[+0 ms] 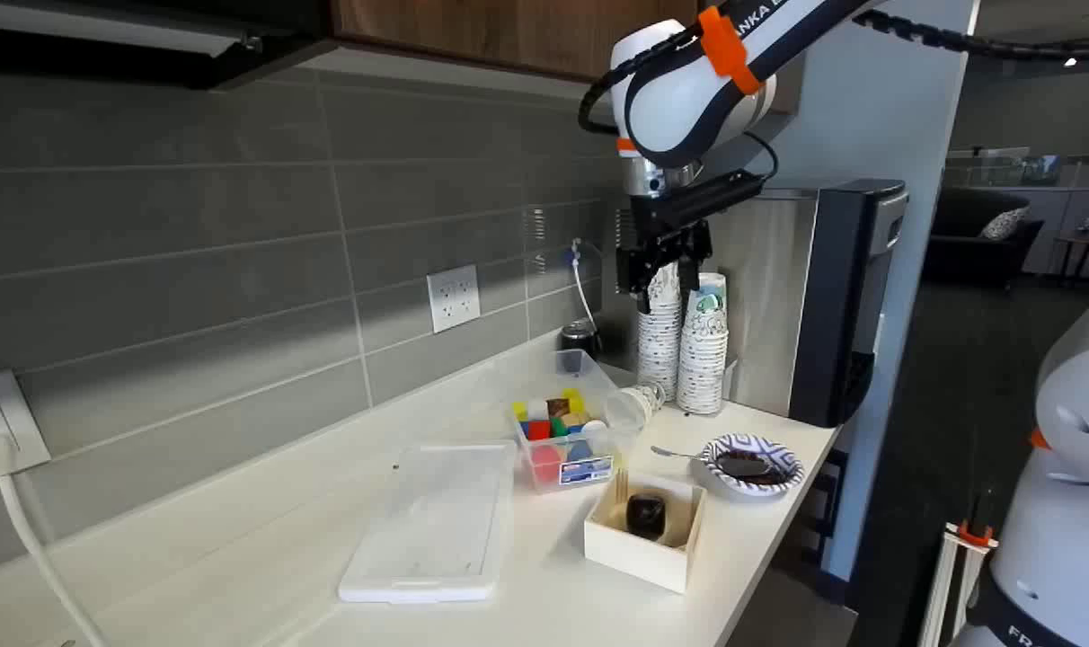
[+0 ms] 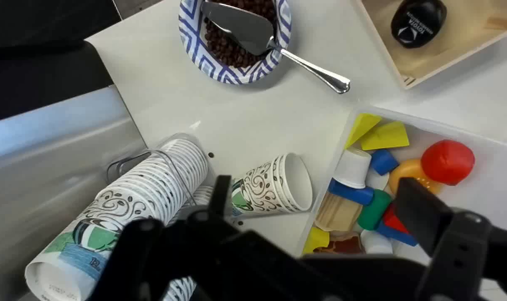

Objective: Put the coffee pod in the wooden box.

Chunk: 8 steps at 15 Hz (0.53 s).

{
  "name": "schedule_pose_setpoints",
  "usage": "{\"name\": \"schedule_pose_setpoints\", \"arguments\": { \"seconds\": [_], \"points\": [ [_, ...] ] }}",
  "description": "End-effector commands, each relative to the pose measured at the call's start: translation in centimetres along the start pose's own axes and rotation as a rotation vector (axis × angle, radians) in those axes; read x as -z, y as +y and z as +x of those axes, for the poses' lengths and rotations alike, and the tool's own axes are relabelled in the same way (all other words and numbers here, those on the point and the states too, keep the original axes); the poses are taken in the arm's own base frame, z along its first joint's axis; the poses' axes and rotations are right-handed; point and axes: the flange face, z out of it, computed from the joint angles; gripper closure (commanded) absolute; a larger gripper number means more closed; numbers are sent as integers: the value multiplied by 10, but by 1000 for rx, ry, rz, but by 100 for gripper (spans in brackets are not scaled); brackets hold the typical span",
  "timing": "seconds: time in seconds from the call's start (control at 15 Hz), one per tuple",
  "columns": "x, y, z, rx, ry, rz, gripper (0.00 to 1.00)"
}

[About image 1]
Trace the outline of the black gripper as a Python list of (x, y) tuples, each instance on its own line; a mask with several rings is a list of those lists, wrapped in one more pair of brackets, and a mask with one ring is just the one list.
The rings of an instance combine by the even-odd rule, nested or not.
[(616, 251), (619, 289), (645, 295), (650, 276), (677, 264), (681, 293), (698, 293), (700, 264), (712, 256), (707, 216), (757, 197), (764, 186), (764, 178), (736, 168), (662, 197), (634, 197), (634, 242)]

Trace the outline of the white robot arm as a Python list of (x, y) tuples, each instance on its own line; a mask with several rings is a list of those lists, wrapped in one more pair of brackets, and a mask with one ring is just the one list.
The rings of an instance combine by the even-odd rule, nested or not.
[(622, 293), (647, 299), (662, 268), (707, 259), (704, 221), (757, 197), (764, 178), (730, 168), (698, 179), (694, 168), (725, 138), (747, 138), (773, 103), (773, 76), (840, 23), (973, 57), (1089, 61), (1089, 39), (969, 36), (874, 0), (717, 0), (694, 23), (638, 29), (580, 100), (580, 127), (612, 138), (634, 172), (638, 242), (619, 251)]

